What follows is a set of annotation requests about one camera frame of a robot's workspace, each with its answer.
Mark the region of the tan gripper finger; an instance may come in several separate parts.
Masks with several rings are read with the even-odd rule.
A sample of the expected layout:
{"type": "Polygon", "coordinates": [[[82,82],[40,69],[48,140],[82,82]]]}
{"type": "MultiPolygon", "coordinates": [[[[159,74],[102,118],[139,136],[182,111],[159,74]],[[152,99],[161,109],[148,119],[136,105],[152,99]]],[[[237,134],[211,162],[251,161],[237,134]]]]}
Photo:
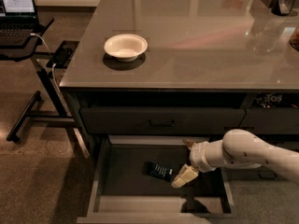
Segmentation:
{"type": "Polygon", "coordinates": [[[183,140],[183,143],[185,144],[185,146],[188,148],[188,149],[191,149],[193,147],[193,145],[195,144],[195,141],[194,140],[191,140],[191,139],[184,139],[183,140]]]}
{"type": "Polygon", "coordinates": [[[177,176],[172,181],[171,185],[175,189],[181,188],[185,184],[193,181],[198,175],[199,172],[195,168],[184,164],[178,172],[177,176]]]}

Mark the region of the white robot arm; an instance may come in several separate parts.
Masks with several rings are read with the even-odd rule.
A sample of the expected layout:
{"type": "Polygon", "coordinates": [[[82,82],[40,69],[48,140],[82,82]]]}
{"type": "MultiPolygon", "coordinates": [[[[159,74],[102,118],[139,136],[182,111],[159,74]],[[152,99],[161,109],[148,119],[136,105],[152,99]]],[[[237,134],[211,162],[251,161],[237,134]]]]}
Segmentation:
{"type": "Polygon", "coordinates": [[[171,185],[181,188],[200,173],[217,168],[251,169],[264,166],[299,184],[299,153],[266,143],[253,133],[233,129],[221,140],[185,142],[190,151],[190,165],[184,164],[171,185]]]}

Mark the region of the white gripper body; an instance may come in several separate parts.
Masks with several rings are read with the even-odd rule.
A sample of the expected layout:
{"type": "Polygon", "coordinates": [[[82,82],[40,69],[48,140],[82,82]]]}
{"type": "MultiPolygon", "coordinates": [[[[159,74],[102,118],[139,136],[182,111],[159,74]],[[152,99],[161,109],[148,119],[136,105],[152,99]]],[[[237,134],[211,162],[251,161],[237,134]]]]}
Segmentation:
{"type": "Polygon", "coordinates": [[[207,173],[215,170],[215,168],[208,163],[206,158],[207,145],[208,141],[194,143],[191,147],[191,153],[189,157],[192,167],[202,173],[207,173]]]}

